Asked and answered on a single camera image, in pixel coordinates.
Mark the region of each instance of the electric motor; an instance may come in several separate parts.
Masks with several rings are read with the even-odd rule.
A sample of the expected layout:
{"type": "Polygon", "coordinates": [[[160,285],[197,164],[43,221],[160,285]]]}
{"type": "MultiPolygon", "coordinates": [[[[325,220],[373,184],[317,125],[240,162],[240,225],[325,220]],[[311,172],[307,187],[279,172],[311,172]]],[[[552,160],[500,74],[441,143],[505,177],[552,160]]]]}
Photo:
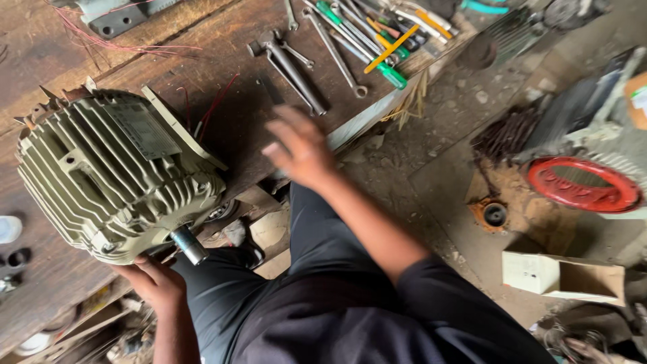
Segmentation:
{"type": "Polygon", "coordinates": [[[633,125],[623,90],[646,54],[623,52],[551,103],[515,157],[538,192],[602,214],[645,206],[647,131],[633,125]]]}
{"type": "Polygon", "coordinates": [[[208,253],[193,237],[218,207],[226,166],[204,151],[147,87],[148,99],[85,86],[26,117],[18,172],[70,245],[110,264],[177,242],[194,264],[208,253]]]}

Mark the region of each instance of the black pants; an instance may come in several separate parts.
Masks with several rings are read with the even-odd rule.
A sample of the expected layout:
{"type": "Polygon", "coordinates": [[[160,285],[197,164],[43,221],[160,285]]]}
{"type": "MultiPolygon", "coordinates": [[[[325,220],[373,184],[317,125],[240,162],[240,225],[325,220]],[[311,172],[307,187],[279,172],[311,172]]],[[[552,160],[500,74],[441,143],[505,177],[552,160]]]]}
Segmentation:
{"type": "Polygon", "coordinates": [[[291,266],[267,280],[247,269],[251,253],[237,247],[209,249],[193,266],[178,256],[173,269],[186,280],[189,309],[200,352],[207,363],[228,363],[238,330],[264,297],[298,277],[360,271],[384,276],[337,213],[312,190],[290,188],[291,266]]]}

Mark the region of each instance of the green screwdriver handle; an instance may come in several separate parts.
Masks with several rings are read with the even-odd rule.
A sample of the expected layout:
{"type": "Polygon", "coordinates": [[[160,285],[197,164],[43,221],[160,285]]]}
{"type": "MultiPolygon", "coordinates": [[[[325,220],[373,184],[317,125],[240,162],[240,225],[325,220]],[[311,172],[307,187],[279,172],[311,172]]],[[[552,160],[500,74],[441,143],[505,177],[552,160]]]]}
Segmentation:
{"type": "MultiPolygon", "coordinates": [[[[381,30],[380,35],[383,36],[384,39],[386,39],[389,43],[391,44],[395,43],[395,38],[393,38],[391,34],[389,34],[389,32],[387,32],[386,30],[381,30]]],[[[405,59],[409,58],[409,56],[411,55],[409,50],[407,48],[404,48],[403,45],[395,49],[395,54],[398,55],[398,57],[400,58],[400,61],[404,61],[405,59]]]]}
{"type": "Polygon", "coordinates": [[[406,80],[404,79],[404,77],[402,77],[402,75],[400,75],[398,71],[389,67],[386,63],[382,62],[375,68],[377,68],[378,71],[382,73],[384,78],[389,80],[389,82],[391,82],[398,90],[403,90],[406,87],[406,80]]]}
{"type": "Polygon", "coordinates": [[[335,25],[342,23],[342,20],[333,13],[332,9],[330,9],[330,5],[325,1],[319,0],[317,1],[317,4],[315,6],[317,7],[317,9],[321,10],[321,12],[324,13],[330,20],[332,20],[335,25]]]}

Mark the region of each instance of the hand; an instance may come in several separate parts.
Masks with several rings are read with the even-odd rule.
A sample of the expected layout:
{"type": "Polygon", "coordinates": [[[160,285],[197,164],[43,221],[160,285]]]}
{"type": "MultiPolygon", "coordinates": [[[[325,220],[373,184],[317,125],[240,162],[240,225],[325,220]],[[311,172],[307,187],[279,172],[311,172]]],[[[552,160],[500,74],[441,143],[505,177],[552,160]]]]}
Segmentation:
{"type": "Polygon", "coordinates": [[[186,302],[186,283],[182,276],[147,254],[138,255],[130,266],[110,267],[133,285],[158,316],[177,313],[186,302]]]}
{"type": "Polygon", "coordinates": [[[282,120],[272,120],[265,127],[290,152],[281,143],[274,142],[261,151],[263,155],[293,181],[313,190],[330,176],[337,175],[333,153],[317,125],[291,106],[276,106],[274,111],[282,120]]]}

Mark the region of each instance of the dirty floor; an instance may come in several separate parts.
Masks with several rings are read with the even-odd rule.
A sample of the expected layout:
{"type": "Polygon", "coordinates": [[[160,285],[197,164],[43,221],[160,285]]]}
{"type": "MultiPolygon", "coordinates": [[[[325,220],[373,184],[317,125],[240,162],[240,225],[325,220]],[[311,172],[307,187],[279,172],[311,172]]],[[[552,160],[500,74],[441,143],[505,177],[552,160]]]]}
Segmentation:
{"type": "MultiPolygon", "coordinates": [[[[478,179],[469,140],[513,103],[559,92],[619,52],[647,44],[647,2],[612,3],[612,13],[568,34],[551,34],[500,67],[471,71],[449,65],[429,86],[420,118],[410,118],[400,131],[378,124],[355,143],[359,156],[340,158],[344,172],[524,327],[565,302],[501,284],[501,251],[518,234],[486,233],[466,208],[467,195],[474,192],[470,185],[478,179]]],[[[514,173],[501,176],[512,188],[510,199],[518,200],[521,222],[514,228],[560,254],[613,260],[625,245],[647,237],[645,221],[609,221],[569,210],[536,195],[514,173]]],[[[255,237],[265,239],[264,246],[285,243],[288,216],[288,206],[266,216],[254,227],[255,237]]],[[[275,277],[288,265],[286,251],[259,272],[275,277]]]]}

